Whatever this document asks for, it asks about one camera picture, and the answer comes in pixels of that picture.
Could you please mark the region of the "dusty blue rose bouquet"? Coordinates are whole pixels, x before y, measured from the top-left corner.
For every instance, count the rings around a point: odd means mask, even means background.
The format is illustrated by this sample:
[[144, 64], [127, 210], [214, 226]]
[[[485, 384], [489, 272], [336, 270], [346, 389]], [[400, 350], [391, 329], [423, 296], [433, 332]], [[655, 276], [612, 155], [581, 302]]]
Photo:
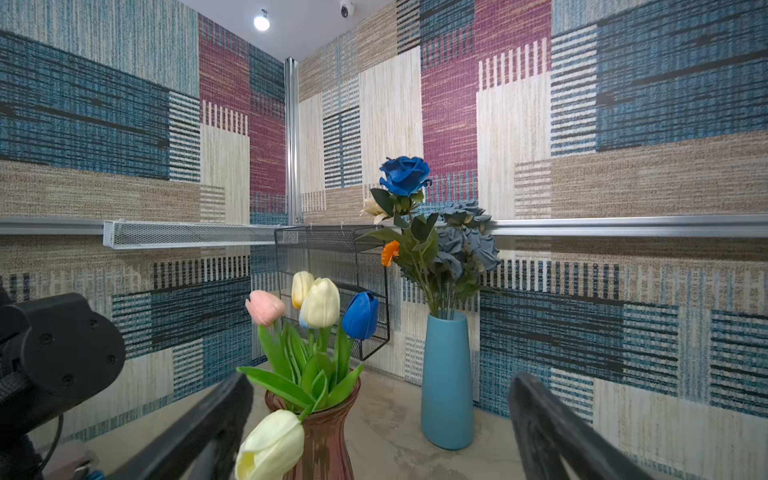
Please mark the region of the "dusty blue rose bouquet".
[[487, 232], [491, 215], [476, 200], [450, 204], [439, 219], [438, 252], [429, 265], [433, 314], [452, 319], [482, 290], [483, 275], [497, 268], [499, 250]]

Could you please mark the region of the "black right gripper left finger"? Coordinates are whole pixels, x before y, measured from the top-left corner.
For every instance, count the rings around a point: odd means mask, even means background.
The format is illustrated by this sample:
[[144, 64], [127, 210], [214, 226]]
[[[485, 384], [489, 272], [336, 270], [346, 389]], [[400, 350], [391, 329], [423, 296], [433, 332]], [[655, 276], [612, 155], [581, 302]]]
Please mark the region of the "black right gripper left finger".
[[252, 402], [247, 377], [231, 375], [109, 477], [228, 479]]

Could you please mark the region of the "orange marigold flower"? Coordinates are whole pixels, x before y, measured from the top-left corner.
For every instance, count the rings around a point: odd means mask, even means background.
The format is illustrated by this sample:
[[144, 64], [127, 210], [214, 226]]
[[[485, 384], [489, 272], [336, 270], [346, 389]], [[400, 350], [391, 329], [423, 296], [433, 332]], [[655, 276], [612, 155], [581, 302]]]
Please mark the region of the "orange marigold flower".
[[381, 252], [381, 264], [389, 268], [395, 259], [399, 256], [400, 243], [397, 240], [392, 240], [387, 243]]

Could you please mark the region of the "dark red glass vase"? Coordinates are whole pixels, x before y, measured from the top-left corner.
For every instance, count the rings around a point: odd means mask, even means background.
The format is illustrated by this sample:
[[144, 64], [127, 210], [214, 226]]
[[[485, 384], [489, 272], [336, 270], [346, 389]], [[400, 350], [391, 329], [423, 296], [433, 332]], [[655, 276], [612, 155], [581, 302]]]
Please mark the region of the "dark red glass vase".
[[303, 422], [304, 451], [283, 479], [353, 479], [354, 472], [346, 446], [345, 422], [357, 400], [361, 379], [341, 403], [316, 410]]

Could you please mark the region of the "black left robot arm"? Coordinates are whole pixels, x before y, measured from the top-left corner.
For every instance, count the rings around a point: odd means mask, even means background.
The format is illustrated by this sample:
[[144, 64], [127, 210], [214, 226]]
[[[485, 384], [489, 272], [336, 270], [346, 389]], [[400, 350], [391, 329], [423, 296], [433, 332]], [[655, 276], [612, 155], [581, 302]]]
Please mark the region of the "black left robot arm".
[[68, 293], [14, 302], [1, 291], [1, 477], [40, 479], [63, 415], [109, 387], [126, 358], [118, 328]]

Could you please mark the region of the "light blue ceramic vase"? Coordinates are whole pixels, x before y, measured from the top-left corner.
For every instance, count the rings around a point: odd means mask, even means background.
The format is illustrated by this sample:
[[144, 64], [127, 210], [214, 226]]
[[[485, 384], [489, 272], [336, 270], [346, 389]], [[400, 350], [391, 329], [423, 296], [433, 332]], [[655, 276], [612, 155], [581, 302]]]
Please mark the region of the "light blue ceramic vase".
[[467, 316], [430, 315], [423, 358], [421, 428], [427, 440], [461, 450], [474, 437], [471, 350]]

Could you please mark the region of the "deep blue rose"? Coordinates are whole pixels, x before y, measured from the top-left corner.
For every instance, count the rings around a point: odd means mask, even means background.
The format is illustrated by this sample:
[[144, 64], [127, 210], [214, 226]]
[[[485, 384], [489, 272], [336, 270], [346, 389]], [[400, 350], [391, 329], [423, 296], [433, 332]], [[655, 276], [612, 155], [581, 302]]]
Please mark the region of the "deep blue rose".
[[400, 267], [408, 280], [418, 284], [430, 314], [435, 316], [429, 265], [438, 252], [435, 229], [438, 215], [426, 216], [418, 211], [424, 189], [431, 185], [430, 167], [420, 157], [401, 156], [387, 159], [380, 171], [383, 173], [380, 186], [373, 188], [371, 195], [391, 215], [389, 219], [394, 226], [376, 230], [370, 236], [383, 241], [384, 246], [392, 240], [400, 243], [399, 256], [393, 264]]

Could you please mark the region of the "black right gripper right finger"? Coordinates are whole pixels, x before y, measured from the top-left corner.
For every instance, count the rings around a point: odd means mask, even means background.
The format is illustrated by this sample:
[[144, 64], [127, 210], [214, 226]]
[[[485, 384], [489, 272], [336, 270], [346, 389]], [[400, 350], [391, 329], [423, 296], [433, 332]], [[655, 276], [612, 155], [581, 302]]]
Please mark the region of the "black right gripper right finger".
[[536, 377], [521, 372], [508, 392], [510, 419], [528, 479], [649, 479]]

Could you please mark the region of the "light blue tulip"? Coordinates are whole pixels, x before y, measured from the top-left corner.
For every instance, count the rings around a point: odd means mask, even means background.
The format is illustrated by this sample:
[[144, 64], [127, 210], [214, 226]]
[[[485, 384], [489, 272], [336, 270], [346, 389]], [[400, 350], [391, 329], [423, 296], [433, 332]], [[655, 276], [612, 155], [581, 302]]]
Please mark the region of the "light blue tulip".
[[305, 329], [317, 330], [315, 345], [325, 353], [329, 346], [332, 327], [340, 314], [340, 293], [328, 278], [315, 278], [314, 284], [299, 311], [299, 324]]

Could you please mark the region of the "pink tulip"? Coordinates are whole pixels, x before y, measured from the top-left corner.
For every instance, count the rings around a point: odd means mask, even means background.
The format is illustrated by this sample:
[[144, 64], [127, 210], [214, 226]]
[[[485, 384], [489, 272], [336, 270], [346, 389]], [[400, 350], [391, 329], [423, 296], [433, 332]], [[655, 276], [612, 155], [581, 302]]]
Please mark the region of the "pink tulip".
[[270, 330], [284, 315], [286, 306], [272, 293], [254, 290], [246, 298], [245, 307], [252, 321], [257, 325], [260, 345], [274, 372], [292, 381], [292, 370], [280, 342], [280, 334], [272, 333]]

